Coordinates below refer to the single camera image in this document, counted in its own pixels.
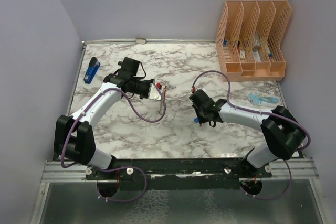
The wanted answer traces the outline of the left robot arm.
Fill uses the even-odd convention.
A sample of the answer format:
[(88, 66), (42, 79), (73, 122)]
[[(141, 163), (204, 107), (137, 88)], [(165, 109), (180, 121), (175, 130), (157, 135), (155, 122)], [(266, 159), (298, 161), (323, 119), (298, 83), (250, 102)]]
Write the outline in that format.
[(73, 164), (96, 167), (104, 179), (115, 175), (116, 166), (114, 156), (96, 147), (93, 130), (98, 122), (121, 99), (130, 101), (128, 93), (165, 102), (160, 83), (137, 75), (138, 69), (143, 67), (140, 61), (125, 57), (118, 65), (120, 68), (105, 76), (99, 90), (83, 107), (57, 119), (55, 129), (54, 153), (62, 161), (67, 158)]

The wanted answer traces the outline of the red handled keyring with rings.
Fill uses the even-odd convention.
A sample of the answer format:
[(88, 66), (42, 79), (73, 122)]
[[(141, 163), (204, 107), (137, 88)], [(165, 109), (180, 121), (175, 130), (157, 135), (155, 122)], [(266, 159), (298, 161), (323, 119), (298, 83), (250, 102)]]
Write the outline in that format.
[[(165, 86), (164, 89), (162, 90), (162, 94), (163, 94), (164, 99), (166, 99), (166, 92), (167, 92), (167, 86)], [(164, 103), (161, 100), (161, 102), (160, 102), (160, 109), (159, 109), (159, 115), (162, 115), (163, 112), (164, 112)]]

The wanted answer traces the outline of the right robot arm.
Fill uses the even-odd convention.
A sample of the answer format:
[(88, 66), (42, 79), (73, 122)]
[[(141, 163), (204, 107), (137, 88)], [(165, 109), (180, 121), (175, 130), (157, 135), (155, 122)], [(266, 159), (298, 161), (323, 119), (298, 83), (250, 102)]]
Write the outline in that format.
[(265, 144), (252, 149), (241, 162), (241, 171), (246, 177), (254, 177), (265, 164), (291, 159), (294, 152), (308, 137), (284, 106), (272, 110), (255, 111), (248, 107), (232, 105), (228, 100), (214, 101), (203, 90), (190, 96), (199, 124), (234, 123), (262, 132)]

